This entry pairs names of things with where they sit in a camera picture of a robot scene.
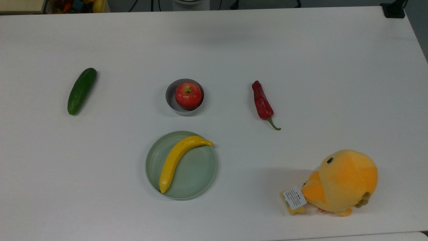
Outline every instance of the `red chili pepper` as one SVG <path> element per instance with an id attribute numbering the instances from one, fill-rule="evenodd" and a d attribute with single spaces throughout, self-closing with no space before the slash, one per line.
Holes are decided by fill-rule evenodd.
<path id="1" fill-rule="evenodd" d="M 68 11 L 70 11 L 72 6 L 73 6 L 73 2 L 68 2 L 64 7 L 63 13 L 67 13 Z"/>
<path id="2" fill-rule="evenodd" d="M 276 127 L 272 122 L 273 110 L 268 100 L 266 99 L 260 82 L 258 80 L 255 81 L 251 87 L 254 90 L 254 103 L 256 104 L 259 117 L 265 121 L 269 121 L 275 130 L 281 130 L 281 128 Z"/>

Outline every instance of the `plush toy eye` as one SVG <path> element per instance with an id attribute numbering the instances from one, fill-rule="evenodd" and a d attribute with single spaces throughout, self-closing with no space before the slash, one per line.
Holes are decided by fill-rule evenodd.
<path id="1" fill-rule="evenodd" d="M 327 164 L 330 164 L 333 161 L 334 157 L 330 157 L 330 159 L 327 161 Z"/>

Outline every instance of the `small metal bowl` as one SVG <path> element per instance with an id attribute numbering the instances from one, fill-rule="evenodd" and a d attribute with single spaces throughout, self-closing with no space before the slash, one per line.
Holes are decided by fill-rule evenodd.
<path id="1" fill-rule="evenodd" d="M 201 89 L 201 93 L 202 93 L 201 103 L 195 109 L 192 109 L 192 110 L 184 109 L 175 100 L 175 91 L 184 82 L 195 83 Z M 174 81 L 172 84 L 169 85 L 169 87 L 166 89 L 165 98 L 166 98 L 166 102 L 168 103 L 168 105 L 172 108 L 172 110 L 175 113 L 177 113 L 179 115 L 187 116 L 187 115 L 194 114 L 195 112 L 197 112 L 200 109 L 200 106 L 204 102 L 204 89 L 202 88 L 202 86 L 198 82 L 196 82 L 192 79 L 189 79 L 189 78 L 182 78 L 182 79 Z"/>

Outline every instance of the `chili pepper stem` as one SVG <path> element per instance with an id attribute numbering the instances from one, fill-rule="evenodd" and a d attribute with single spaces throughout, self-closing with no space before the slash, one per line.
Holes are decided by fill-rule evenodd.
<path id="1" fill-rule="evenodd" d="M 267 121 L 269 121 L 269 123 L 271 124 L 271 126 L 275 129 L 275 130 L 281 130 L 281 128 L 278 128 L 278 127 L 276 127 L 274 124 L 273 124 L 273 121 L 272 121 L 272 117 L 269 117 L 268 119 L 266 119 Z"/>

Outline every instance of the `plush toy tag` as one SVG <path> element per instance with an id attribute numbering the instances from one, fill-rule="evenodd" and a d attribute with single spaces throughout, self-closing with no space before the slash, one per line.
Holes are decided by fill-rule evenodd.
<path id="1" fill-rule="evenodd" d="M 306 204 L 306 199 L 298 185 L 282 192 L 281 196 L 290 214 L 295 214 L 296 212 L 303 213 L 305 211 L 303 205 Z"/>
<path id="2" fill-rule="evenodd" d="M 325 211 L 324 209 L 318 208 L 316 211 L 319 215 L 323 215 L 324 213 L 328 213 L 328 211 Z"/>

